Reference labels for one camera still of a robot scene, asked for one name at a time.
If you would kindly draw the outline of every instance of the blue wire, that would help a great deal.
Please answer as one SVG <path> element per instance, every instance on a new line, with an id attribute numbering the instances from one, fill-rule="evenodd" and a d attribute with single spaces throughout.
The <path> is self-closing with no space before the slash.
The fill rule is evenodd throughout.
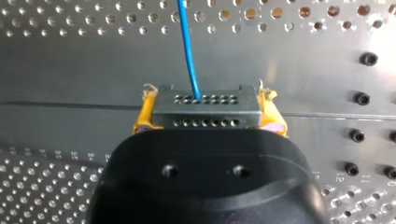
<path id="1" fill-rule="evenodd" d="M 181 33 L 183 34 L 184 52 L 186 54 L 187 67 L 189 69 L 190 82 L 194 97 L 197 100 L 201 99 L 201 92 L 199 90 L 197 75 L 195 73 L 194 59 L 192 58 L 192 47 L 189 30 L 189 19 L 187 17 L 186 8 L 183 5 L 184 0 L 177 0 L 178 11 L 180 15 Z"/>

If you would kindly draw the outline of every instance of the black plastic component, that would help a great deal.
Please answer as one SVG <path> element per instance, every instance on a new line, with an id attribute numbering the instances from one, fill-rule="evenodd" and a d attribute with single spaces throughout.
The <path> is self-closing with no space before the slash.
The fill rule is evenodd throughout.
<path id="1" fill-rule="evenodd" d="M 364 141 L 364 139 L 365 139 L 364 132 L 362 132 L 360 130 L 352 130 L 350 132 L 350 138 L 354 142 L 360 143 L 360 142 Z"/>
<path id="2" fill-rule="evenodd" d="M 303 153 L 260 130 L 137 134 L 111 155 L 88 223 L 329 223 Z"/>
<path id="3" fill-rule="evenodd" d="M 355 95 L 355 102 L 359 105 L 370 104 L 371 97 L 364 92 L 359 92 Z"/>
<path id="4" fill-rule="evenodd" d="M 384 173 L 389 179 L 396 179 L 396 168 L 393 166 L 385 168 Z"/>
<path id="5" fill-rule="evenodd" d="M 359 174 L 359 167 L 355 163 L 347 162 L 345 168 L 348 175 L 355 176 Z"/>
<path id="6" fill-rule="evenodd" d="M 372 52 L 366 52 L 361 55 L 359 61 L 364 65 L 373 66 L 378 61 L 378 56 Z"/>

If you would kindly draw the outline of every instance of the perforated metal panel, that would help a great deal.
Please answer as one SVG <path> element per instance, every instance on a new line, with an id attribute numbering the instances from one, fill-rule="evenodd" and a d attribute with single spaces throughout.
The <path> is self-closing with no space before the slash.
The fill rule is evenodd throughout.
<path id="1" fill-rule="evenodd" d="M 396 166 L 396 145 L 389 139 L 396 130 L 396 2 L 190 0 L 186 6 L 202 88 L 235 90 L 261 78 L 278 92 L 290 139 L 323 187 L 332 222 L 396 222 L 396 183 L 383 174 L 385 166 Z M 176 1 L 0 1 L 0 165 L 7 168 L 0 177 L 10 185 L 0 183 L 0 203 L 7 204 L 0 205 L 1 224 L 20 218 L 55 223 L 52 216 L 82 222 L 84 213 L 69 202 L 75 197 L 81 199 L 76 204 L 87 205 L 82 196 L 71 196 L 77 189 L 63 196 L 59 190 L 67 182 L 57 178 L 55 186 L 42 172 L 64 171 L 89 198 L 93 168 L 104 166 L 132 132 L 143 84 L 190 89 L 181 43 Z M 378 56 L 375 66 L 359 63 L 368 51 Z M 354 102 L 359 91 L 371 96 L 370 104 Z M 351 129 L 365 132 L 365 141 L 351 141 Z M 35 168 L 35 161 L 42 166 Z M 359 166 L 358 176 L 345 174 L 346 161 Z M 81 162 L 87 171 L 73 180 L 64 166 L 78 170 Z M 26 174 L 29 168 L 35 178 Z M 27 191 L 34 194 L 28 190 L 34 183 L 35 197 L 17 203 Z M 57 194 L 72 204 L 70 211 L 64 203 L 47 205 L 57 202 Z M 60 209 L 63 216 L 56 215 Z"/>

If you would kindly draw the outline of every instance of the silver metal surface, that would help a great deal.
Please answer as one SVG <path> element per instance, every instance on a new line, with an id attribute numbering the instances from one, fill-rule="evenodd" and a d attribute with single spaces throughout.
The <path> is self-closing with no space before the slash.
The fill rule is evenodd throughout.
<path id="1" fill-rule="evenodd" d="M 155 102 L 153 123 L 165 128 L 257 127 L 262 112 L 253 86 L 237 91 L 203 91 L 202 100 L 191 92 L 161 86 Z"/>
<path id="2" fill-rule="evenodd" d="M 396 145 L 389 140 L 396 119 L 396 2 L 190 0 L 186 5 L 200 86 L 234 90 L 261 78 L 277 91 L 275 103 L 286 116 L 290 139 L 307 157 L 322 193 L 329 192 L 332 222 L 395 223 L 396 183 L 384 176 L 383 166 L 396 166 Z M 131 135 L 143 84 L 190 89 L 181 43 L 175 1 L 0 1 L 0 149 L 14 157 L 30 151 L 46 155 L 40 160 L 48 164 L 61 155 L 105 165 Z M 378 56 L 374 66 L 359 63 L 368 51 Z M 371 96 L 370 104 L 354 103 L 359 91 Z M 350 140 L 351 129 L 365 132 L 365 141 Z M 23 157 L 10 160 L 39 160 Z M 346 161 L 359 166 L 358 176 L 345 174 Z M 13 168 L 0 174 L 2 180 L 14 175 Z M 0 193 L 0 203 L 7 203 L 8 195 Z M 0 204 L 7 212 L 0 214 L 0 224 L 19 218 L 40 223 L 39 217 L 25 220 L 13 202 L 7 208 Z M 44 208 L 36 215 L 47 220 Z M 74 205 L 71 210 L 70 216 L 78 212 Z M 71 222 L 70 216 L 59 222 Z"/>

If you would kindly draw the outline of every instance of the black screw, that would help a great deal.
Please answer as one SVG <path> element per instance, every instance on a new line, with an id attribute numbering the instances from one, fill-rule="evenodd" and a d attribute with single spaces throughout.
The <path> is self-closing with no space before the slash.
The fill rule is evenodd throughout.
<path id="1" fill-rule="evenodd" d="M 355 176 L 359 174 L 359 167 L 355 163 L 348 162 L 345 168 L 348 175 Z"/>
<path id="2" fill-rule="evenodd" d="M 389 179 L 396 179 L 396 168 L 393 166 L 385 168 L 384 173 Z"/>
<path id="3" fill-rule="evenodd" d="M 355 95 L 355 102 L 358 105 L 368 105 L 370 104 L 371 97 L 364 92 L 359 92 Z"/>
<path id="4" fill-rule="evenodd" d="M 361 55 L 359 61 L 367 66 L 373 66 L 378 61 L 378 56 L 372 52 L 366 52 Z"/>
<path id="5" fill-rule="evenodd" d="M 353 130 L 350 132 L 350 138 L 356 142 L 356 143 L 360 143 L 362 141 L 364 141 L 365 137 L 364 137 L 364 132 L 360 131 L 360 130 Z"/>

